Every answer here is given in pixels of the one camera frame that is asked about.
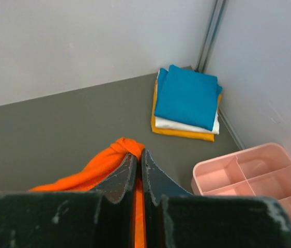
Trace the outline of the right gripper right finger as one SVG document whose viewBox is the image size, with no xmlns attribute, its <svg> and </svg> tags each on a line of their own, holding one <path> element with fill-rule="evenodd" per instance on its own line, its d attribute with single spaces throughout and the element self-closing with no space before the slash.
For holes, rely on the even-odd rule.
<svg viewBox="0 0 291 248">
<path fill-rule="evenodd" d="M 291 221 L 269 197 L 196 196 L 141 158 L 147 247 L 291 247 Z"/>
</svg>

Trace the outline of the orange t shirt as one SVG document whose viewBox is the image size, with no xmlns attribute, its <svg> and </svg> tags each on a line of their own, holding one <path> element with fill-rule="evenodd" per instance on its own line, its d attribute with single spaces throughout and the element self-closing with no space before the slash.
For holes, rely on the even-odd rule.
<svg viewBox="0 0 291 248">
<path fill-rule="evenodd" d="M 31 189 L 37 191 L 87 191 L 101 183 L 109 174 L 117 169 L 131 153 L 141 160 L 145 146 L 137 141 L 121 137 L 110 146 L 93 157 L 84 169 L 76 174 L 61 178 L 55 183 L 44 184 Z M 142 180 L 136 180 L 135 195 L 135 235 L 134 246 L 146 247 L 145 207 Z"/>
</svg>

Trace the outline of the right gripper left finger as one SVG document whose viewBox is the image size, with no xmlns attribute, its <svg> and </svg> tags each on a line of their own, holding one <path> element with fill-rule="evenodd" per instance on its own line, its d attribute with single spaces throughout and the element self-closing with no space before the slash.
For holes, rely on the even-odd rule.
<svg viewBox="0 0 291 248">
<path fill-rule="evenodd" d="M 133 247 L 137 159 L 89 191 L 0 193 L 0 247 Z"/>
</svg>

